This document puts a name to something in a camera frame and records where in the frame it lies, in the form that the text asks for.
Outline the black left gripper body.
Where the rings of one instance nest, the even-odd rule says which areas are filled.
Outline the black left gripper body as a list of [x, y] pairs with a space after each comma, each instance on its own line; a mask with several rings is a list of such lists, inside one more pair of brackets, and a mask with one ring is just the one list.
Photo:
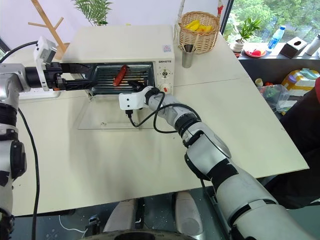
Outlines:
[[45, 64], [45, 80], [50, 89], [54, 91], [67, 90], [67, 83], [61, 77], [63, 73], [68, 71], [67, 63], [52, 62]]

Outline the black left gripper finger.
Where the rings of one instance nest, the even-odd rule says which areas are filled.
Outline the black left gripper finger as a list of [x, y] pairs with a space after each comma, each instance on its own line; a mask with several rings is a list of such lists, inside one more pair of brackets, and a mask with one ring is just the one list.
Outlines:
[[66, 80], [66, 91], [88, 90], [94, 86], [94, 82], [88, 79]]
[[85, 74], [88, 72], [88, 66], [82, 63], [61, 63], [61, 71], [70, 74]]

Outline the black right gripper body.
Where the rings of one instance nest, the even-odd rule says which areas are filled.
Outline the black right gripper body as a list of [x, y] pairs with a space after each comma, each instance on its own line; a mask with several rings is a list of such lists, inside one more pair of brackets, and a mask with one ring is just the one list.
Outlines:
[[146, 94], [149, 91], [149, 86], [138, 81], [133, 82], [133, 93], [143, 92]]

